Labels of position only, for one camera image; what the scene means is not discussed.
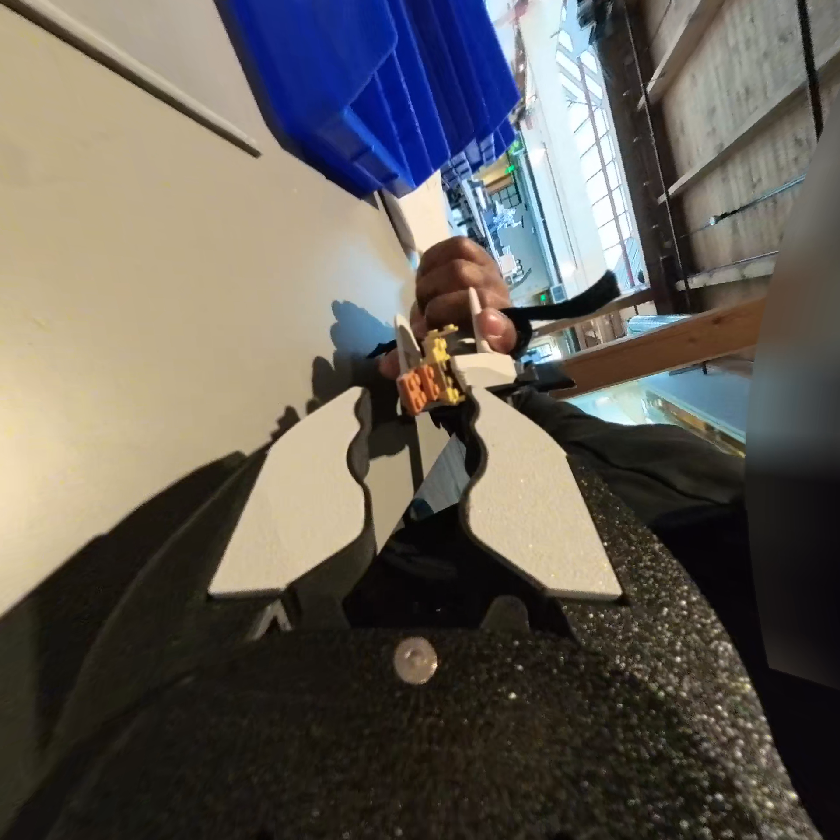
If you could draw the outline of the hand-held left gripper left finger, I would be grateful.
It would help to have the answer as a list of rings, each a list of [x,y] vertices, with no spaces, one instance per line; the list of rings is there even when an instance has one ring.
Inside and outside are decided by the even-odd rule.
[[[269,447],[219,566],[213,597],[290,592],[346,597],[375,556],[371,396],[352,387]]]

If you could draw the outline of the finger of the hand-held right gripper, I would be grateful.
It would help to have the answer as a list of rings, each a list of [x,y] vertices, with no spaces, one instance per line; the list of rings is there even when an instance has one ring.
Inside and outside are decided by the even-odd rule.
[[[424,357],[424,340],[427,336],[425,318],[419,312],[408,317],[397,315],[394,319],[396,377],[416,368]]]
[[[462,353],[451,357],[451,370],[464,392],[509,386],[517,380],[516,363],[501,353]]]

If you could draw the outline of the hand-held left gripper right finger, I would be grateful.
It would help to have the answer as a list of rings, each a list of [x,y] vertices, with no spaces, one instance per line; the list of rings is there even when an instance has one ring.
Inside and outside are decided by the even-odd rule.
[[[468,535],[547,595],[623,594],[562,447],[487,389],[470,394],[479,465],[460,502]]]

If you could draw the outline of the tan brick assembly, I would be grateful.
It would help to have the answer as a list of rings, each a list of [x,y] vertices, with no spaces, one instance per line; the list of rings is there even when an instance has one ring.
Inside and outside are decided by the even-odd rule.
[[[457,406],[466,399],[452,367],[452,341],[459,341],[459,329],[453,324],[430,331],[423,340],[417,372],[427,405]]]

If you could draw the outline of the blue plastic bin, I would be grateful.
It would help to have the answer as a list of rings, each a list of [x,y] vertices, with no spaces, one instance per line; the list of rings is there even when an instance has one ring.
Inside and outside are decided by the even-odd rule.
[[[357,197],[417,187],[419,139],[388,2],[226,1],[217,10],[280,145]]]
[[[434,173],[456,186],[495,163],[515,140],[520,94],[487,4],[387,1],[396,32],[381,85],[406,173],[404,196]]]

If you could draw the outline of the grey desk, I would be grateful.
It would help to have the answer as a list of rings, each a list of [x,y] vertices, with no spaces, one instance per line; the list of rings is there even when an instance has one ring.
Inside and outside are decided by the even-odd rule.
[[[258,159],[2,7],[2,610],[354,383],[413,301],[376,198]]]

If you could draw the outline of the person's right hand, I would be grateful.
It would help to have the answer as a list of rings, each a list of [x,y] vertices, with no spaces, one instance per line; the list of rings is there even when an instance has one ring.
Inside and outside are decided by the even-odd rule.
[[[470,290],[479,298],[480,322],[491,349],[512,354],[518,343],[517,331],[501,313],[512,306],[508,286],[494,259],[469,238],[449,238],[423,254],[411,312],[424,316],[427,333],[453,324],[472,336]]]

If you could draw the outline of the grey instruction booklet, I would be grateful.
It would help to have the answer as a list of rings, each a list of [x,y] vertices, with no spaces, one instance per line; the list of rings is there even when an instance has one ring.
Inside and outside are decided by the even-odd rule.
[[[268,129],[212,1],[2,1],[227,144],[258,159]]]

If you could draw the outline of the wooden post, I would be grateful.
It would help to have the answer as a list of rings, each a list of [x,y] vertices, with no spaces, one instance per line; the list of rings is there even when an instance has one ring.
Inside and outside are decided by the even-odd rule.
[[[704,311],[582,351],[563,363],[573,384],[551,396],[566,400],[750,350],[759,342],[766,300]]]

